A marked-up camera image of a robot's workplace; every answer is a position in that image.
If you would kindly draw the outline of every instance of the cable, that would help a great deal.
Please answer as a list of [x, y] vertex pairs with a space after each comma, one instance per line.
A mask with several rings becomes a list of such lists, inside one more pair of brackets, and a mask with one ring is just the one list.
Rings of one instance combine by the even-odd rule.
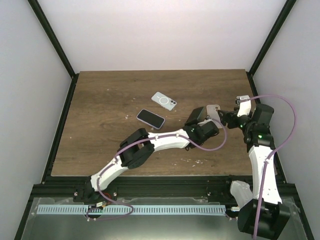
[[261, 211], [261, 204], [262, 204], [262, 194], [263, 194], [263, 191], [264, 191], [263, 188], [264, 188], [264, 185], [265, 185], [265, 178], [266, 178], [268, 160], [270, 160], [270, 158], [277, 151], [279, 151], [284, 145], [286, 145], [288, 143], [288, 141], [292, 138], [293, 133], [296, 130], [296, 122], [297, 122], [296, 109], [283, 96], [273, 95], [273, 94], [258, 95], [258, 96], [250, 97], [248, 99], [243, 99], [243, 100], [240, 101], [240, 103], [246, 102], [246, 101], [251, 101], [251, 100], [254, 100], [254, 99], [268, 98], [268, 97], [274, 97], [274, 98], [282, 99], [290, 106], [290, 108], [292, 109], [292, 112], [293, 112], [293, 127], [292, 127], [292, 130], [291, 130], [289, 136], [286, 138], [286, 140], [283, 143], [281, 143], [277, 148], [275, 148], [272, 152], [270, 152], [269, 155], [265, 159], [264, 166], [263, 166], [263, 171], [262, 171], [262, 179], [261, 179], [261, 185], [260, 185], [260, 191], [259, 191], [258, 205], [257, 205], [257, 208], [256, 208], [256, 215], [255, 215], [255, 221], [254, 221], [254, 229], [253, 229], [253, 237], [252, 237], [253, 240], [256, 240], [257, 239], [257, 235], [258, 235], [258, 225], [259, 225], [259, 218], [260, 218], [260, 211]]
[[[215, 122], [218, 122], [218, 123], [222, 126], [222, 129], [223, 129], [223, 131], [224, 131], [224, 139], [223, 139], [223, 142], [222, 142], [219, 146], [217, 146], [217, 147], [215, 147], [215, 148], [204, 148], [204, 147], [196, 144], [194, 141], [192, 141], [191, 139], [187, 138], [186, 136], [183, 136], [183, 135], [178, 135], [178, 136], [177, 136], [176, 133], [171, 133], [171, 134], [166, 134], [166, 135], [160, 135], [160, 136], [158, 136], [157, 138], [158, 138], [158, 139], [167, 138], [167, 137], [183, 138], [183, 139], [186, 139], [186, 140], [189, 141], [191, 144], [193, 144], [194, 146], [196, 146], [197, 148], [199, 148], [199, 149], [201, 149], [201, 150], [204, 150], [204, 151], [216, 151], [216, 150], [222, 148], [222, 147], [225, 145], [225, 143], [226, 143], [226, 141], [227, 141], [227, 130], [226, 130], [225, 126], [223, 126], [223, 124], [220, 122], [220, 120], [217, 120], [217, 119], [214, 119], [214, 118], [212, 118], [212, 120], [214, 120]], [[133, 147], [133, 146], [135, 146], [135, 145], [137, 145], [137, 144], [141, 144], [141, 143], [144, 143], [144, 142], [147, 142], [147, 141], [151, 141], [151, 140], [155, 140], [155, 139], [156, 139], [156, 137], [150, 137], [150, 138], [141, 139], [141, 140], [135, 141], [135, 142], [129, 144], [128, 146], [122, 148], [122, 149], [121, 149], [120, 151], [118, 151], [118, 152], [114, 155], [114, 157], [113, 157], [113, 158], [115, 159], [115, 163], [117, 163], [118, 160], [119, 160], [119, 159], [118, 159], [118, 156], [119, 156], [121, 153], [123, 153], [124, 151], [126, 151], [127, 149], [129, 149], [129, 148], [131, 148], [131, 147]], [[115, 201], [115, 200], [113, 200], [113, 199], [105, 196], [105, 194], [104, 194], [104, 193], [101, 191], [101, 189], [100, 189], [100, 178], [101, 178], [102, 175], [103, 175], [109, 168], [111, 168], [112, 166], [114, 166], [114, 164], [108, 165], [108, 166], [107, 166], [105, 169], [103, 169], [103, 170], [101, 171], [101, 173], [99, 174], [99, 176], [98, 176], [98, 178], [97, 178], [97, 180], [96, 180], [96, 186], [97, 186], [98, 192], [101, 194], [101, 196], [102, 196], [104, 199], [108, 200], [109, 202], [114, 203], [114, 204], [117, 204], [117, 205], [123, 205], [123, 206], [129, 207], [129, 208], [131, 208], [131, 211], [128, 212], [128, 213], [126, 213], [126, 214], [124, 214], [124, 215], [120, 215], [120, 216], [116, 216], [116, 217], [109, 217], [109, 218], [99, 219], [99, 218], [90, 218], [88, 215], [89, 215], [89, 212], [92, 211], [92, 210], [88, 210], [88, 211], [86, 212], [86, 217], [87, 217], [88, 221], [89, 221], [90, 219], [94, 219], [95, 221], [107, 221], [107, 220], [120, 219], [120, 218], [124, 218], [124, 217], [126, 217], [126, 216], [128, 216], [128, 215], [130, 215], [130, 214], [132, 214], [132, 213], [134, 212], [134, 207], [133, 207], [132, 205], [126, 204], [126, 203], [124, 203], [124, 202]]]

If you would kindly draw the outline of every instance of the black metal frame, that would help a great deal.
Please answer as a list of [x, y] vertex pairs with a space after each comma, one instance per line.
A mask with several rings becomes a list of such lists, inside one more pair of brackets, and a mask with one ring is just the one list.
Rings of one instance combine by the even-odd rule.
[[[31, 210], [34, 198], [73, 198], [77, 189], [84, 186], [86, 177], [77, 176], [51, 176], [54, 161], [58, 151], [59, 143], [67, 119], [70, 104], [76, 88], [79, 74], [75, 74], [66, 54], [64, 53], [48, 19], [41, 9], [37, 0], [28, 0], [35, 15], [45, 30], [49, 40], [54, 46], [57, 54], [63, 62], [71, 77], [71, 84], [61, 113], [56, 134], [54, 136], [52, 148], [47, 160], [45, 171], [42, 177], [42, 184], [36, 184], [30, 194], [26, 208], [18, 227], [15, 240], [20, 240], [23, 236], [24, 228]], [[267, 39], [265, 40], [258, 56], [251, 69], [247, 72], [247, 78], [254, 96], [258, 95], [253, 76], [261, 64], [264, 56], [274, 41], [281, 26], [285, 22], [288, 14], [293, 8], [296, 0], [287, 0], [278, 18], [276, 19]], [[300, 217], [304, 230], [309, 240], [314, 240], [298, 192], [294, 184], [286, 182], [286, 177], [282, 169], [278, 155], [274, 157], [274, 164], [277, 170], [277, 186], [281, 197], [293, 197], [295, 204], [300, 208]], [[168, 177], [125, 177], [116, 178], [106, 189], [106, 192], [116, 192], [117, 197], [138, 198], [138, 197], [206, 197], [209, 202], [219, 202], [227, 207], [235, 206], [236, 201], [229, 192], [230, 184], [233, 180], [247, 182], [252, 187], [252, 176], [168, 176]]]

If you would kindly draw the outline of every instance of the gray wall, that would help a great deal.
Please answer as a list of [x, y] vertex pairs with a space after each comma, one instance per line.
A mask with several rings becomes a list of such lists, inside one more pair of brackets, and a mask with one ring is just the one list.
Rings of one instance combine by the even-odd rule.
[[41, 181], [70, 84], [26, 0], [0, 1], [0, 239]]
[[249, 69], [286, 0], [39, 0], [78, 71]]
[[[285, 175], [295, 183], [315, 239], [320, 239], [320, 1], [297, 1], [254, 81], [259, 94], [279, 94], [295, 105], [297, 131], [279, 156]], [[275, 107], [271, 130], [277, 144], [289, 134], [293, 115], [285, 103]]]

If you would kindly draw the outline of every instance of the brown wooden surface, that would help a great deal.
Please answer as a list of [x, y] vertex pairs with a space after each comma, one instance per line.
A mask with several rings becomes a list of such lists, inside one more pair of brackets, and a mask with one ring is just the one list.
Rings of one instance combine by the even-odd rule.
[[[151, 100], [161, 92], [176, 100], [169, 111]], [[231, 111], [235, 98], [252, 92], [245, 70], [153, 70], [81, 72], [64, 126], [52, 176], [88, 176], [114, 156], [119, 144], [138, 128], [171, 132], [183, 127], [191, 111], [210, 104]], [[161, 130], [138, 121], [141, 109], [166, 119]], [[168, 149], [154, 153], [127, 176], [251, 175], [250, 159], [239, 129], [227, 131], [225, 146], [214, 152]], [[223, 141], [221, 130], [203, 146]]]

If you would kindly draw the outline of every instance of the phone screen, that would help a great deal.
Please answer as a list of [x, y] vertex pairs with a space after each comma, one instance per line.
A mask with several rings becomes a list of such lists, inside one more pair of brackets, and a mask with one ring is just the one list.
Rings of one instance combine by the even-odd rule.
[[148, 110], [142, 109], [136, 116], [140, 121], [154, 127], [155, 129], [160, 129], [165, 122], [165, 119], [161, 116], [154, 114]]

